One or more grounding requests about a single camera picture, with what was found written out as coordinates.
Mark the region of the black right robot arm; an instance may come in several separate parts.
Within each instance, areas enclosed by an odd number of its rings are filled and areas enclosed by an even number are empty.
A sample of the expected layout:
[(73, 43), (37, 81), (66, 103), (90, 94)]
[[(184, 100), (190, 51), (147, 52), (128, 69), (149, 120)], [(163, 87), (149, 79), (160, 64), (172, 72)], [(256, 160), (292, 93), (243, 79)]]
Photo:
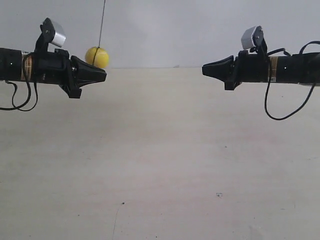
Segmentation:
[(204, 76), (223, 82), (226, 91), (233, 91), (242, 83), (319, 85), (320, 54), (263, 56), (242, 50), (238, 56), (206, 63), (201, 70)]

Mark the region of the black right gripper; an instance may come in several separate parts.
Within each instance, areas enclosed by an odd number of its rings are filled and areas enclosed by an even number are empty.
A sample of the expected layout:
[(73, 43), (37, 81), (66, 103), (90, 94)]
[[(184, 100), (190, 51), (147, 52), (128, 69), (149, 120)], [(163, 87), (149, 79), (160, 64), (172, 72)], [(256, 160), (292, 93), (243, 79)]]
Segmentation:
[(269, 60), (264, 54), (242, 50), (235, 60), (230, 55), (222, 60), (206, 63), (201, 69), (204, 76), (224, 82), (226, 91), (234, 91), (242, 83), (267, 83)]

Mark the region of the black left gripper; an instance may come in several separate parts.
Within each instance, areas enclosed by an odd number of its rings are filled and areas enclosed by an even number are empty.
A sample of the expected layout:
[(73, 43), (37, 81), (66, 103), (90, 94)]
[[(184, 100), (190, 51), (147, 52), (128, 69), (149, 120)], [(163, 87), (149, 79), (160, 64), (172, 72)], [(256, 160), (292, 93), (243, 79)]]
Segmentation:
[(35, 83), (57, 85), (70, 99), (79, 99), (81, 87), (103, 83), (107, 72), (88, 64), (67, 50), (38, 52), (33, 55), (33, 81)]

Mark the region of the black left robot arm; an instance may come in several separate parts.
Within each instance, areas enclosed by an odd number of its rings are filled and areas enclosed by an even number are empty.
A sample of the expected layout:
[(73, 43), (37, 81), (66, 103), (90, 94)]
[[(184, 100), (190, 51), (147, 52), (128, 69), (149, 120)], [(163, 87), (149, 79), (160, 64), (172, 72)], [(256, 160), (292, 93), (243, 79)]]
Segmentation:
[(2, 81), (58, 85), (71, 99), (79, 99), (82, 87), (106, 80), (104, 69), (90, 65), (69, 52), (56, 48), (53, 52), (24, 52), (0, 49)]

